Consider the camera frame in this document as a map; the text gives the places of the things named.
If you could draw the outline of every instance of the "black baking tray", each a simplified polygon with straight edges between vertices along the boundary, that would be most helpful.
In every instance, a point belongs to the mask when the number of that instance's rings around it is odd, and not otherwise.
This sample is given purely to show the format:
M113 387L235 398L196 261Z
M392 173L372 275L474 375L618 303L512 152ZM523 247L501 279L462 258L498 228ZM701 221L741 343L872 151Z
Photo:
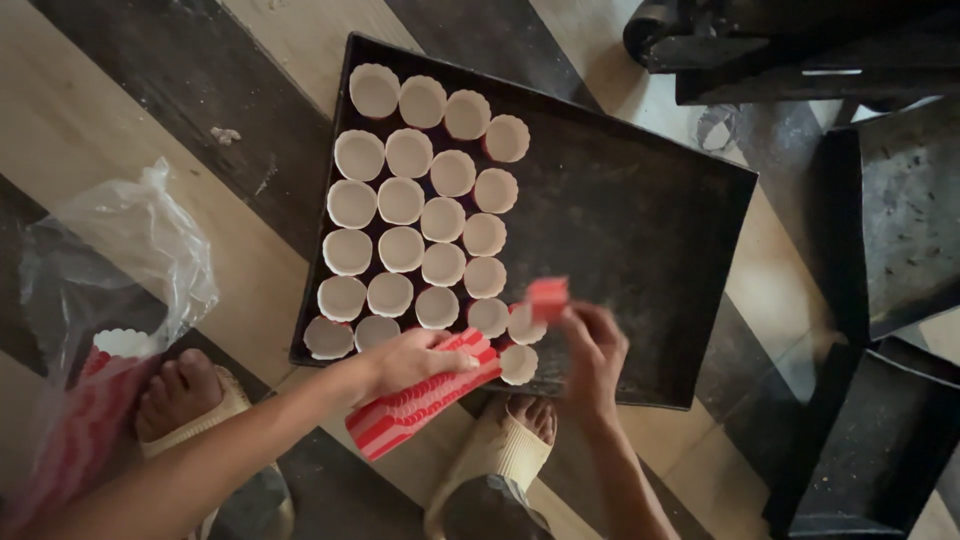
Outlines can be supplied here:
M435 153L463 150L474 159L477 171L503 168L519 182L516 205L501 215L508 237L497 258L507 268L507 286L499 298L510 304L522 299L535 278L569 276L571 294L609 306L631 339L616 399L623 404L689 408L756 173L530 88L356 33L347 42L336 135L359 129L385 140L404 127L398 112L370 120L353 108L348 76L361 63L386 65L401 81L412 75L433 77L447 93L461 88L479 91L490 101L494 115L512 114L527 124L530 150L515 163L489 160L479 141L454 141L442 125L425 131ZM332 153L332 143L318 151ZM329 162L330 170L321 180L326 187L339 180L332 157ZM378 188L389 176L384 167L372 187ZM436 195L427 177L420 184L427 198ZM468 215L478 211L469 196L458 200ZM386 227L377 216L365 231L375 243ZM330 276L320 247L332 228L323 212L317 255L311 261L290 348L294 364L330 363L314 359L302 336L320 314L317 289ZM369 282L381 271L374 257L360 279ZM406 275L417 290L424 287L419 271ZM465 305L463 283L451 288ZM357 320L368 314L365 307ZM413 308L397 321L404 329L415 324ZM462 312L451 329L465 327ZM533 380L520 387L498 380L489 387L559 395L567 362L563 341L551 331L535 349L540 367Z
M781 538L906 538L960 442L960 367L836 344L763 510Z
M828 134L824 293L867 345L960 305L960 100Z

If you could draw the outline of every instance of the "plastic bag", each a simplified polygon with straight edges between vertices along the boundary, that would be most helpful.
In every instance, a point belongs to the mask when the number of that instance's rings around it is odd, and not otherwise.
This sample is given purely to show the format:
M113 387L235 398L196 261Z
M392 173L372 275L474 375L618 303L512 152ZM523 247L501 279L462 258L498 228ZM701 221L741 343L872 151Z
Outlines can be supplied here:
M26 229L21 303L47 375L7 528L89 486L159 354L217 303L210 244L169 176L161 158L138 183L99 184Z

